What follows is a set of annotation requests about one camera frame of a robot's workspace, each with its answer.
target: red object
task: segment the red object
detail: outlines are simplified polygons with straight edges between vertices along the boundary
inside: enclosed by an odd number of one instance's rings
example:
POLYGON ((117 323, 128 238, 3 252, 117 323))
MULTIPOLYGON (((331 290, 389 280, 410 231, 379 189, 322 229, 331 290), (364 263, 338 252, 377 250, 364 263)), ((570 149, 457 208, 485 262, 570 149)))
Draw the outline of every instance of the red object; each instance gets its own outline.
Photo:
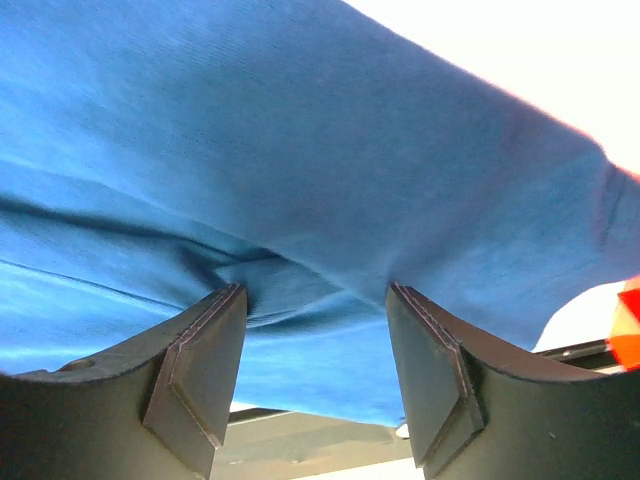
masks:
POLYGON ((640 369, 640 288, 621 292, 618 298, 609 345, 620 365, 627 370, 640 369))

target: black plastic piece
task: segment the black plastic piece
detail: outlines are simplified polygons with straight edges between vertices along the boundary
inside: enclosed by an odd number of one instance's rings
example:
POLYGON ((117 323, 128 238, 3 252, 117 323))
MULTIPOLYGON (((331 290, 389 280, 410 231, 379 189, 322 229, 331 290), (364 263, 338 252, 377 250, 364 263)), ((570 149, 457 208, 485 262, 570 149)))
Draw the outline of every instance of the black plastic piece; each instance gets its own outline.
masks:
POLYGON ((615 355, 604 340, 554 348, 538 352, 538 355, 588 370, 612 367, 618 364, 615 355))
POLYGON ((387 309, 413 455, 425 478, 638 478, 640 371, 604 375, 527 352, 399 285, 389 290, 387 309), (452 346, 459 355, 447 353, 452 346), (453 405, 461 370, 469 384, 453 405), (484 425, 457 427, 476 403, 484 425), (443 419, 445 404, 452 408, 443 419))
POLYGON ((211 478, 246 315, 231 285, 57 372, 0 376, 0 478, 211 478))

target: blue shirt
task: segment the blue shirt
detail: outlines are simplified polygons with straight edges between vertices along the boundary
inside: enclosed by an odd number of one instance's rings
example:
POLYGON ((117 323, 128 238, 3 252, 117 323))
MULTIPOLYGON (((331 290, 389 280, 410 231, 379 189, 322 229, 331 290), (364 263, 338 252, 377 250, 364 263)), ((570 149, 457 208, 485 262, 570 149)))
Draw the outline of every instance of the blue shirt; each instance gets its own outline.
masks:
POLYGON ((0 3, 0 368, 245 284, 236 400, 397 425, 390 281, 525 348, 640 272, 589 139, 338 0, 0 3))

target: seam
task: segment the seam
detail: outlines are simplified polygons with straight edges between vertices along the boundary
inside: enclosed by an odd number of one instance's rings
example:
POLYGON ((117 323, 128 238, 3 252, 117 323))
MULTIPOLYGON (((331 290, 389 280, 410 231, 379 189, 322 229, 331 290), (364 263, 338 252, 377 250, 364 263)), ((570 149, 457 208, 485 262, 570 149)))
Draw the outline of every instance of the seam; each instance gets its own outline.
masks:
MULTIPOLYGON (((2 260, 2 259, 0 259, 0 265, 5 265, 9 268, 19 270, 21 272, 27 272, 33 277, 45 277, 45 278, 48 277, 48 278, 56 279, 60 281, 59 283, 61 284, 75 283, 78 285, 82 285, 83 287, 85 287, 85 290, 94 291, 94 293, 109 292, 112 295, 123 297, 123 300, 126 299, 127 303, 132 303, 131 300, 133 300, 134 301, 133 303, 141 304, 141 306, 147 307, 146 308, 147 310, 149 310, 148 306, 164 307, 164 309, 170 308, 172 310, 175 310, 178 313, 184 310, 182 307, 173 305, 171 303, 161 302, 159 300, 154 300, 149 297, 136 295, 130 292, 125 292, 123 290, 118 290, 116 288, 111 288, 106 285, 90 282, 88 280, 83 280, 83 279, 72 277, 69 275, 62 275, 62 274, 50 272, 47 270, 41 270, 41 269, 26 266, 26 265, 22 265, 19 263, 9 262, 7 260, 2 260)), ((166 311, 164 309, 161 312, 162 314, 166 314, 166 311)))
MULTIPOLYGON (((311 271, 311 272, 316 273, 316 274, 317 274, 318 276, 320 276, 320 278, 322 278, 324 281, 326 281, 327 283, 330 283, 331 285, 334 285, 335 287, 341 288, 341 289, 343 289, 343 290, 351 291, 354 295, 356 294, 356 292, 355 292, 355 291, 353 291, 352 289, 347 289, 347 288, 346 288, 344 285, 342 285, 341 283, 337 283, 337 282, 335 282, 335 281, 334 281, 334 280, 332 280, 330 277, 328 277, 328 276, 324 275, 322 272, 320 272, 319 270, 316 270, 315 268, 313 268, 311 265, 309 265, 309 264, 308 264, 308 263, 306 263, 306 262, 300 262, 300 261, 294 260, 294 259, 293 259, 293 258, 291 258, 290 256, 288 256, 288 255, 284 255, 284 254, 282 254, 282 253, 278 252, 277 250, 274 250, 272 247, 270 247, 270 246, 268 246, 268 245, 258 245, 258 244, 256 244, 254 241, 252 241, 252 240, 250 240, 250 239, 247 239, 247 238, 244 238, 244 237, 240 237, 240 236, 238 236, 238 235, 236 235, 236 234, 234 234, 234 233, 231 233, 231 232, 229 232, 229 231, 227 231, 227 230, 222 230, 222 229, 220 229, 220 228, 219 228, 219 226, 214 226, 214 225, 211 225, 211 224, 205 223, 205 222, 203 222, 203 221, 201 221, 201 220, 199 220, 199 219, 197 219, 197 218, 193 218, 193 217, 191 217, 191 216, 186 216, 186 215, 182 214, 182 213, 181 213, 180 211, 178 211, 178 210, 171 209, 171 208, 169 208, 169 207, 167 207, 167 206, 165 206, 165 205, 163 205, 163 204, 161 204, 161 203, 158 203, 158 202, 152 201, 152 200, 150 200, 150 199, 148 199, 148 198, 145 198, 144 196, 133 195, 133 194, 131 194, 131 193, 121 191, 121 190, 119 190, 119 189, 117 189, 117 188, 115 188, 115 187, 113 187, 113 186, 111 186, 111 185, 108 185, 108 184, 103 183, 103 182, 99 182, 99 181, 94 180, 94 179, 92 179, 92 178, 76 177, 76 176, 72 176, 72 175, 65 175, 65 174, 63 174, 63 173, 55 172, 55 171, 52 171, 52 170, 47 169, 47 168, 42 169, 42 168, 37 168, 37 167, 35 167, 35 166, 33 166, 33 165, 28 165, 28 164, 23 164, 23 163, 18 163, 18 162, 12 162, 12 161, 10 161, 10 160, 8 160, 8 159, 6 159, 6 158, 2 158, 2 157, 0 157, 0 162, 9 163, 9 164, 11 164, 11 165, 15 165, 15 166, 17 166, 17 167, 24 168, 24 169, 26 169, 26 170, 31 170, 31 171, 37 171, 37 172, 41 172, 41 173, 46 173, 47 175, 51 175, 51 176, 54 176, 54 177, 64 178, 64 179, 68 179, 68 180, 77 180, 77 181, 81 181, 81 182, 86 182, 86 183, 88 183, 88 184, 99 185, 99 186, 101 186, 101 187, 103 187, 103 188, 108 189, 109 191, 115 192, 115 193, 117 193, 117 194, 119 194, 119 195, 123 195, 123 196, 125 196, 125 197, 127 197, 127 198, 134 199, 134 200, 136 200, 136 201, 138 201, 138 202, 142 202, 142 203, 144 203, 144 204, 146 204, 146 205, 149 205, 149 206, 151 206, 151 207, 157 208, 157 209, 159 209, 160 211, 165 212, 165 213, 168 213, 168 214, 170 214, 170 215, 173 215, 173 216, 175 216, 175 217, 177 217, 177 218, 181 218, 181 219, 189 220, 189 221, 194 222, 195 224, 198 224, 198 225, 201 225, 201 226, 204 226, 204 227, 207 227, 207 228, 213 228, 214 230, 216 230, 216 231, 217 231, 217 232, 219 232, 219 233, 222 233, 222 234, 224 234, 224 235, 227 235, 227 236, 229 236, 229 237, 235 238, 235 239, 237 239, 237 240, 241 240, 241 241, 243 241, 243 242, 249 243, 249 244, 251 244, 251 245, 255 246, 256 248, 259 248, 259 249, 262 249, 262 250, 267 250, 267 251, 268 251, 268 252, 273 256, 273 257, 270 257, 270 258, 276 258, 276 257, 277 257, 277 258, 283 258, 283 259, 287 260, 288 262, 291 262, 291 263, 293 263, 293 264, 295 264, 295 265, 298 265, 298 266, 303 267, 303 268, 305 268, 305 269, 307 269, 307 270, 309 270, 309 271, 311 271)), ((168 235, 168 236, 169 236, 169 237, 173 237, 173 238, 179 238, 179 239, 181 239, 181 240, 186 240, 186 239, 184 239, 183 237, 178 236, 178 235, 168 235)), ((193 240, 191 240, 191 239, 189 239, 188 241, 189 241, 189 242, 191 242, 191 243, 193 243, 193 244, 195 244, 195 245, 198 245, 198 246, 200 246, 200 245, 201 245, 199 242, 193 241, 193 240)), ((210 250, 210 251, 216 251, 216 252, 218 251, 218 250, 216 250, 215 248, 213 248, 213 247, 211 247, 211 246, 208 246, 208 245, 205 245, 204 247, 206 247, 206 248, 207 248, 208 250, 210 250)), ((372 304, 372 305, 375 305, 376 307, 378 307, 378 304, 377 304, 377 303, 375 303, 375 302, 374 302, 374 303, 371 303, 371 302, 370 302, 370 300, 368 300, 368 299, 366 299, 366 298, 364 298, 364 297, 363 297, 363 298, 359 298, 359 299, 361 299, 361 300, 362 300, 362 301, 364 301, 365 303, 372 304)))

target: blue cloth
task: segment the blue cloth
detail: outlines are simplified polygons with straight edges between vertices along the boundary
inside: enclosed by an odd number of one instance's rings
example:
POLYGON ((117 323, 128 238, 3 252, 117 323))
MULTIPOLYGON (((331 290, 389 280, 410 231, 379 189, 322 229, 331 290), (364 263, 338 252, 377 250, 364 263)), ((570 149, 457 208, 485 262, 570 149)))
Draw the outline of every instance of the blue cloth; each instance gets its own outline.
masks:
POLYGON ((640 272, 594 143, 337 0, 4 0, 0 41, 6 371, 238 281, 236 400, 396 425, 390 281, 529 348, 640 272))

